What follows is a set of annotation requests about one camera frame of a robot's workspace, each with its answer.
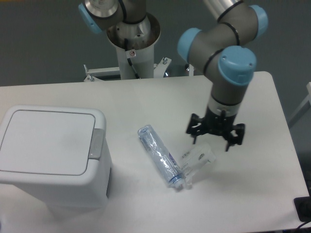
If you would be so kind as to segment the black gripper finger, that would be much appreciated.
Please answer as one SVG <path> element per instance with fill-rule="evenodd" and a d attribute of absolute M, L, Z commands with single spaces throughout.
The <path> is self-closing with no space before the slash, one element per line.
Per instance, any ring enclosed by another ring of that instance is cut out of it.
<path fill-rule="evenodd" d="M 205 118 L 200 118 L 197 114 L 191 114 L 186 134 L 193 138 L 193 144 L 196 144 L 196 138 L 207 133 Z"/>
<path fill-rule="evenodd" d="M 227 152 L 231 146 L 242 145 L 244 134 L 244 123 L 233 125 L 231 130 L 225 132 L 223 135 L 223 138 L 227 141 L 225 151 Z"/>

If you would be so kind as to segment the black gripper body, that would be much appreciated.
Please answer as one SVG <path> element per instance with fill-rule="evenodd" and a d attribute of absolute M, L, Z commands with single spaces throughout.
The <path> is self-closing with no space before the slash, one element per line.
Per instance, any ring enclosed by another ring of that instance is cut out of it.
<path fill-rule="evenodd" d="M 203 134 L 208 133 L 222 137 L 233 136 L 231 132 L 233 131 L 233 123 L 237 114 L 232 116 L 227 116 L 226 114 L 225 110 L 221 111 L 220 114 L 216 114 L 208 105 L 203 120 Z"/>

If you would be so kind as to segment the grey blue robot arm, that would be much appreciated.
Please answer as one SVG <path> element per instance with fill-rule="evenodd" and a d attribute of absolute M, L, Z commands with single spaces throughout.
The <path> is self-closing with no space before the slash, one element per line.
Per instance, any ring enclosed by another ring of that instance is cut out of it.
<path fill-rule="evenodd" d="M 227 146 L 241 145 L 245 125 L 235 117 L 257 65 L 245 45 L 268 27 L 266 12 L 242 0 L 207 0 L 217 25 L 204 32 L 186 30 L 178 40 L 178 54 L 212 82 L 204 117 L 192 114 L 187 134 L 223 137 Z M 154 77 L 154 45 L 160 37 L 158 20 L 144 0 L 84 0 L 80 15 L 93 33 L 106 32 L 118 52 L 122 79 Z"/>

